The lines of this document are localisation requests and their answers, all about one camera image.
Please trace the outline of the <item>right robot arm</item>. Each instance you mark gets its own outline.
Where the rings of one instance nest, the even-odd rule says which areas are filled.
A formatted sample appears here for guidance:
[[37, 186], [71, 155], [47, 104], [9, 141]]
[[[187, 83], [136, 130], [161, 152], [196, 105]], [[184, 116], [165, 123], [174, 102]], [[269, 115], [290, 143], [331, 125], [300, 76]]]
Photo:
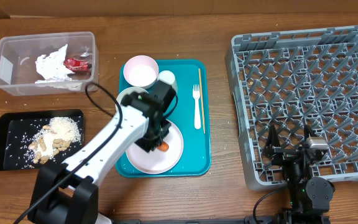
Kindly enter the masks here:
[[280, 166], [290, 196], [290, 208], [284, 208], [270, 223], [329, 223], [324, 214], [329, 211], [335, 187], [332, 182], [313, 177], [310, 166], [322, 160], [329, 146], [307, 124], [304, 141], [294, 149], [285, 149], [278, 139], [274, 125], [270, 125], [263, 153], [272, 165]]

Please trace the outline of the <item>white plastic cup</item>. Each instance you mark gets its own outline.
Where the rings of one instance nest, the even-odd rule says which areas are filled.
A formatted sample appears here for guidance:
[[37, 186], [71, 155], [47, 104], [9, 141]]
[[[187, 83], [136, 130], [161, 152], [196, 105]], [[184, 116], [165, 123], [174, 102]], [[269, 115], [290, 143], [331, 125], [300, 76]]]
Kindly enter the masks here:
[[178, 93], [177, 80], [173, 72], [169, 70], [161, 71], [157, 77], [157, 80], [171, 85], [171, 87], [175, 90], [175, 92]]

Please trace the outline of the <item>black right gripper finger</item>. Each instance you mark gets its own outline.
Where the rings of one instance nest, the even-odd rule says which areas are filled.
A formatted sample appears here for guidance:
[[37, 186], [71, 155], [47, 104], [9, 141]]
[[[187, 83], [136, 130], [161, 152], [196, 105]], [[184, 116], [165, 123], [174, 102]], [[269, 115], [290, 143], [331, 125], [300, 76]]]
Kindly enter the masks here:
[[304, 138], [305, 139], [308, 139], [309, 137], [316, 137], [317, 136], [316, 133], [312, 130], [312, 128], [307, 124], [304, 125], [304, 131], [303, 132], [304, 132]]
[[264, 155], [272, 156], [276, 153], [276, 150], [280, 148], [281, 148], [281, 144], [278, 138], [277, 131], [275, 129], [275, 126], [271, 124], [268, 130], [267, 142], [264, 147]]

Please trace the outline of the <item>light green bowl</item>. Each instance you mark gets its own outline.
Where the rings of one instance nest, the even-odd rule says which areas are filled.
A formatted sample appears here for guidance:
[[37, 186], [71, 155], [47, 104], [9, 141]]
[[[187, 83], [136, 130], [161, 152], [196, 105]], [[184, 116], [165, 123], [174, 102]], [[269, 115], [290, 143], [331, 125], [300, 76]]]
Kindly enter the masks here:
[[144, 88], [141, 88], [141, 87], [136, 87], [136, 86], [132, 86], [132, 87], [129, 87], [129, 88], [126, 88], [124, 90], [122, 90], [116, 100], [117, 102], [121, 105], [121, 101], [123, 99], [124, 96], [126, 95], [130, 95], [132, 92], [136, 92], [136, 93], [147, 93], [148, 91], [145, 90]]

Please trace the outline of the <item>orange carrot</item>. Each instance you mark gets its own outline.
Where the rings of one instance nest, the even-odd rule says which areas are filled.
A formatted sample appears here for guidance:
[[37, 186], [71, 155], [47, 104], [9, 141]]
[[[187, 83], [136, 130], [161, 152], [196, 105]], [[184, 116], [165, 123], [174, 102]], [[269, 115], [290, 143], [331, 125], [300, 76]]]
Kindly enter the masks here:
[[169, 150], [169, 145], [163, 141], [161, 145], [157, 146], [157, 149], [162, 152], [167, 152]]

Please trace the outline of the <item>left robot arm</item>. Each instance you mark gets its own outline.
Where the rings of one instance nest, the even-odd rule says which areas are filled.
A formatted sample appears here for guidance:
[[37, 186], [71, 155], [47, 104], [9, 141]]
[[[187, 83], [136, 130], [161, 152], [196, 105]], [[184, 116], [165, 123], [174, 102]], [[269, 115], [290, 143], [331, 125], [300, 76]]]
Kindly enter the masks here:
[[175, 81], [158, 80], [150, 93], [132, 92], [115, 102], [117, 113], [81, 150], [62, 163], [46, 162], [39, 170], [30, 207], [16, 220], [32, 223], [112, 223], [99, 212], [99, 186], [126, 149], [145, 152], [168, 134]]

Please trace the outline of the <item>pink bowl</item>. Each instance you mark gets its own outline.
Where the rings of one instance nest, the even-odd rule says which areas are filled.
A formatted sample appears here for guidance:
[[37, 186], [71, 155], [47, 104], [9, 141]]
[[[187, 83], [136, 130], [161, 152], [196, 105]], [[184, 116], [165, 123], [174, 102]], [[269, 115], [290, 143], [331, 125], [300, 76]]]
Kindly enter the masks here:
[[130, 58], [124, 65], [123, 75], [128, 84], [144, 89], [150, 88], [159, 74], [157, 62], [149, 56], [137, 55]]

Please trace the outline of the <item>pile of peanuts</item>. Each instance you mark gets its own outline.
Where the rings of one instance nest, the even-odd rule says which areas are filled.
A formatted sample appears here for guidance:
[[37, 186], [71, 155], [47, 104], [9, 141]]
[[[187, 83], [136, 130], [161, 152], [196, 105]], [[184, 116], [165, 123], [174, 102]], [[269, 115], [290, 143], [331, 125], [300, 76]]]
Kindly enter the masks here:
[[52, 126], [51, 124], [42, 127], [29, 144], [28, 150], [34, 153], [32, 162], [34, 164], [45, 164], [60, 152], [66, 151], [75, 138], [74, 132], [68, 127]]

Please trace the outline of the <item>pile of white rice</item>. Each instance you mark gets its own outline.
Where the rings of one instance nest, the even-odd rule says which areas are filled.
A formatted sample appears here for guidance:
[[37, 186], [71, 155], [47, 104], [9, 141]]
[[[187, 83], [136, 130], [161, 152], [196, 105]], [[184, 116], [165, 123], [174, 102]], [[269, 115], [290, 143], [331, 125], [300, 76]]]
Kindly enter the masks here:
[[63, 159], [82, 143], [80, 120], [70, 117], [18, 119], [9, 123], [3, 168], [35, 169]]

